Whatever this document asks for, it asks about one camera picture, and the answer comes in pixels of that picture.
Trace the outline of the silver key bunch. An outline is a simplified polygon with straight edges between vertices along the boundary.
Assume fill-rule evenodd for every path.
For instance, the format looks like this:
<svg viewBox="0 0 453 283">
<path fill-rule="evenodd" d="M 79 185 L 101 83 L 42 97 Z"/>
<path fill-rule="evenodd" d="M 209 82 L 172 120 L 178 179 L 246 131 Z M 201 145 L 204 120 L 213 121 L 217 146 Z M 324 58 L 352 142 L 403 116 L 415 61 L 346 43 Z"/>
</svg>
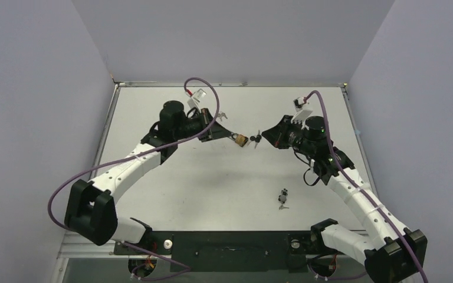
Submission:
<svg viewBox="0 0 453 283">
<path fill-rule="evenodd" d="M 227 117 L 227 115 L 224 112 L 219 112 L 218 116 L 217 116 L 217 119 L 219 121 L 223 121 L 223 119 L 228 119 L 228 117 Z"/>
</svg>

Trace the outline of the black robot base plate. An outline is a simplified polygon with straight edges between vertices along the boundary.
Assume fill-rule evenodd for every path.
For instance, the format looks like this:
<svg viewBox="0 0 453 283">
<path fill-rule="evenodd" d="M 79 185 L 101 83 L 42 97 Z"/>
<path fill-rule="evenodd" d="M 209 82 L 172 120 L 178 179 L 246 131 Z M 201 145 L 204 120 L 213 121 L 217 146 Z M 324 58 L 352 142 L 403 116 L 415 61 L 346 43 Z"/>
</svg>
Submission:
<svg viewBox="0 0 453 283">
<path fill-rule="evenodd" d="M 310 231 L 154 231 L 134 248 L 116 243 L 116 255 L 139 256 L 145 250 L 175 260 L 170 271 L 305 272 L 317 255 L 336 254 L 316 242 Z"/>
</svg>

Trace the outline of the black-headed silver spare key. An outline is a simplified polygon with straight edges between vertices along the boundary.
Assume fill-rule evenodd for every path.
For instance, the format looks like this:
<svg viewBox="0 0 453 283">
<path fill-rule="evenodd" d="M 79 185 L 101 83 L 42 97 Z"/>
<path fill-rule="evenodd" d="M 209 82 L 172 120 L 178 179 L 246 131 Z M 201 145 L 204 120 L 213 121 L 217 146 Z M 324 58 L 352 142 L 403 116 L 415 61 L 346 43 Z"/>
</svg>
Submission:
<svg viewBox="0 0 453 283">
<path fill-rule="evenodd" d="M 255 140 L 254 140 L 254 143 L 255 143 L 254 149 L 256 149 L 256 148 L 258 147 L 260 141 L 261 141 L 260 139 L 255 139 Z"/>
</svg>

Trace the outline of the brass long-shackle padlock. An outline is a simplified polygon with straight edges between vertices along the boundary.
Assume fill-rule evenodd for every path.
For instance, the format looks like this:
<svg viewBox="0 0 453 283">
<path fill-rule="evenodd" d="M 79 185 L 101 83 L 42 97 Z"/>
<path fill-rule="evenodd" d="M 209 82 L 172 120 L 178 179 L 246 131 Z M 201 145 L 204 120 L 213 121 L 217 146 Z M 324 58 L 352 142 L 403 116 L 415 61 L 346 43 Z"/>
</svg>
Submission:
<svg viewBox="0 0 453 283">
<path fill-rule="evenodd" d="M 239 147 L 244 147 L 250 140 L 249 137 L 238 133 L 231 133 L 229 138 Z"/>
</svg>

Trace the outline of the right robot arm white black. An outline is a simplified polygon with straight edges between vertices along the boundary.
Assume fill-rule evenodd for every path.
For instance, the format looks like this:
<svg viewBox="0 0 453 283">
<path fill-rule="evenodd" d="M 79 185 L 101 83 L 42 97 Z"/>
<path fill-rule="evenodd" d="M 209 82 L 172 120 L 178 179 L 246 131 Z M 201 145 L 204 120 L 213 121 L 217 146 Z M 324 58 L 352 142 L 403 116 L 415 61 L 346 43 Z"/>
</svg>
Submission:
<svg viewBox="0 0 453 283">
<path fill-rule="evenodd" d="M 352 232 L 333 219 L 311 227 L 310 246 L 317 252 L 334 250 L 362 264 L 373 282 L 401 282 L 421 274 L 427 238 L 411 230 L 372 194 L 347 155 L 333 146 L 329 123 L 312 116 L 303 124 L 285 115 L 261 136 L 276 149 L 291 149 L 313 162 L 313 172 L 350 209 L 367 232 Z"/>
</svg>

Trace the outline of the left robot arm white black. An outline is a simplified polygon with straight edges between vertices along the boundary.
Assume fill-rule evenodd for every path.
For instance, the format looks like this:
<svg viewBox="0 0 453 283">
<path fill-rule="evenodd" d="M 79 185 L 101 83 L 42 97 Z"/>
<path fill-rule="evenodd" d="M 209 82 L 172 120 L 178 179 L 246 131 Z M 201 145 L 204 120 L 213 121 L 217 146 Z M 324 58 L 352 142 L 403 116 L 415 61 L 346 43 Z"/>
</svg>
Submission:
<svg viewBox="0 0 453 283">
<path fill-rule="evenodd" d="M 181 102 L 167 101 L 147 135 L 125 158 L 88 182 L 73 183 L 65 226 L 100 246 L 109 240 L 129 242 L 139 254 L 151 249 L 151 227 L 136 218 L 117 215 L 116 203 L 140 178 L 162 165 L 177 150 L 177 143 L 197 137 L 201 142 L 231 137 L 232 132 L 214 121 L 207 108 L 187 117 Z"/>
</svg>

